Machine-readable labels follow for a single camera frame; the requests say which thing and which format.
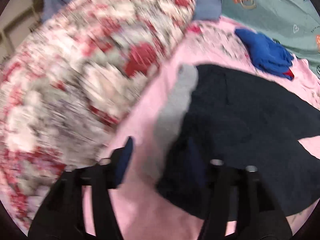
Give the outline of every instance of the floral fabric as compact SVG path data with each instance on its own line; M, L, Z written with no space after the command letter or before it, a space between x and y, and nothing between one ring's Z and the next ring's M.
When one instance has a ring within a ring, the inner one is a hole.
M0 197L24 232L65 165L95 163L194 8L73 0L19 46L0 87Z

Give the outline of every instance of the pink patterned fabric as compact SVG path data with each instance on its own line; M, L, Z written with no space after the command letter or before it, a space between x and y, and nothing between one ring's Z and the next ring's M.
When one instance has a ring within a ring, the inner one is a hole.
M18 47L0 87L1 200L24 232L65 165L93 165L108 146L194 8L73 0Z
M130 116L119 126L108 150L101 155L108 157L112 149L124 145L127 136L134 137L135 150L124 184L117 190L110 190L124 239L194 240L203 223L163 199L154 190L156 179L163 168L164 153L154 141L153 126L175 83L181 64L212 62L262 76L320 108L320 83L309 70L306 60L297 60L296 57L293 60L293 81L262 73L251 64L245 47L234 35L233 30L237 26L237 22L226 17L221 17L218 22L193 22L171 60L163 65L160 75L146 89ZM312 155L320 158L320 136L302 139L300 143ZM87 232L94 235L90 198L90 188L87 188L84 195L84 217ZM287 218L293 233L306 221L316 203ZM233 233L235 225L235 222L229 222L226 234Z

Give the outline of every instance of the white heart outline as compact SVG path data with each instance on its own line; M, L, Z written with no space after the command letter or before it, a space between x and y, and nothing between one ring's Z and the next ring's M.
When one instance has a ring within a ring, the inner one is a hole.
M299 31L299 27L295 24L293 26L293 33L296 34Z

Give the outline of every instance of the blurred floral cloth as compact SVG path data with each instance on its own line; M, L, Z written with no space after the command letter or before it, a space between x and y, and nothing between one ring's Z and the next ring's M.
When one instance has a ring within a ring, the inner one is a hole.
M65 165L93 165L161 63L195 0L73 0L4 66L1 201L27 233Z

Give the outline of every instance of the pink bed sheet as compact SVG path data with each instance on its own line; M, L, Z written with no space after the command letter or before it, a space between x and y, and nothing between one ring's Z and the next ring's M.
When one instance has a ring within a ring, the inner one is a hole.
M234 35L237 22L221 17L218 22L195 21L188 28L182 43L172 58L161 68L161 73L145 90L139 103L119 126L116 137L101 156L122 147L128 136L134 137L135 149L124 183L111 190L111 198L120 230L126 240L194 240L203 221L162 198L154 189L163 166L164 153L153 138L153 126L173 87L177 70L183 63L217 65L238 69L275 81L320 109L320 82L309 70L307 60L294 57L293 81L256 70L245 47ZM314 156L320 158L320 136L305 138L300 143ZM307 220L317 201L303 212L288 217L293 233ZM91 194L84 194L86 230L94 235L91 212ZM226 234L234 232L236 222L229 222Z

